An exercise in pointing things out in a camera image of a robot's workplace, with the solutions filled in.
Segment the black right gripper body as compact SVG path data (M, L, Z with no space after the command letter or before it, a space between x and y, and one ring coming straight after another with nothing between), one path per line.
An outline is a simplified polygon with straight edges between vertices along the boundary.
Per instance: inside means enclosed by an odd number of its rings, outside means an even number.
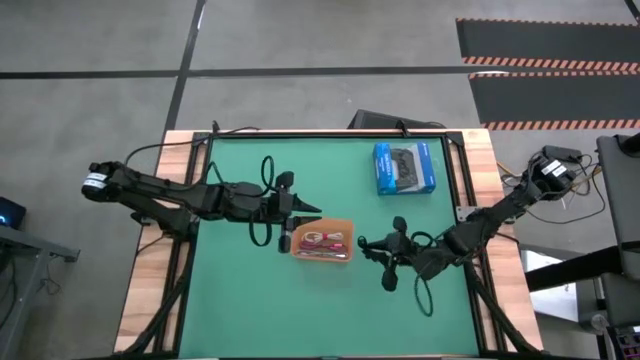
M410 263L409 258L417 252L417 245L406 235L408 229L406 220L396 216L392 227L394 231L387 234L381 241L381 249L387 253L387 259L383 261L382 286L388 292L394 292L397 287L396 267L402 262Z

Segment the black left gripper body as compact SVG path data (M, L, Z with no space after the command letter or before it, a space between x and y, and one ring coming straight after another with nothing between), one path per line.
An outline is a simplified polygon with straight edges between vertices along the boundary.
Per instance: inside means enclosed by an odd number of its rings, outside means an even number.
M272 225L283 224L290 216L293 207L293 195L290 188L294 183L294 173L284 171L277 177L271 176L269 180L262 177L268 198L262 201L261 222L265 225L266 238L260 247L267 246L272 239Z

